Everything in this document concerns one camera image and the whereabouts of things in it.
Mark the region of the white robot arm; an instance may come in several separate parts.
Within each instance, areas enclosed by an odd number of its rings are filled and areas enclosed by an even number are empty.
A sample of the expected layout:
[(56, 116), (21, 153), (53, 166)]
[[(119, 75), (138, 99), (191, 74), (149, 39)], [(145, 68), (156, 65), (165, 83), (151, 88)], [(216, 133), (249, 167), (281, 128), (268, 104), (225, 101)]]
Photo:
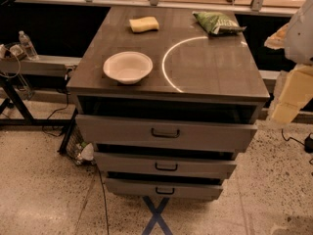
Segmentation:
[(287, 75), (271, 119), (288, 124), (313, 99), (313, 0), (306, 0), (291, 17), (284, 44), (285, 57), (295, 67)]

